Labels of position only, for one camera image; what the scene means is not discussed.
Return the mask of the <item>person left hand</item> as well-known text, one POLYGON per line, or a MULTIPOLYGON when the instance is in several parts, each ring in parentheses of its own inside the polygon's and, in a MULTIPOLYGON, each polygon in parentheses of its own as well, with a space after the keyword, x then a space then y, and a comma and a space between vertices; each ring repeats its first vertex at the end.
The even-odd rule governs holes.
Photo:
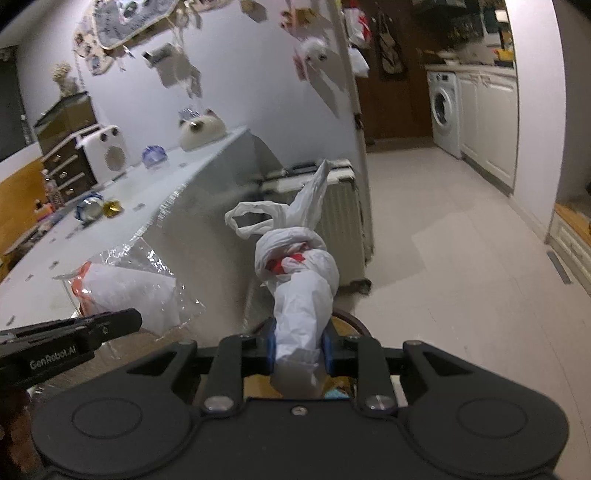
POLYGON ((42 462, 31 435, 27 390, 1 398, 1 478, 34 479, 42 462))

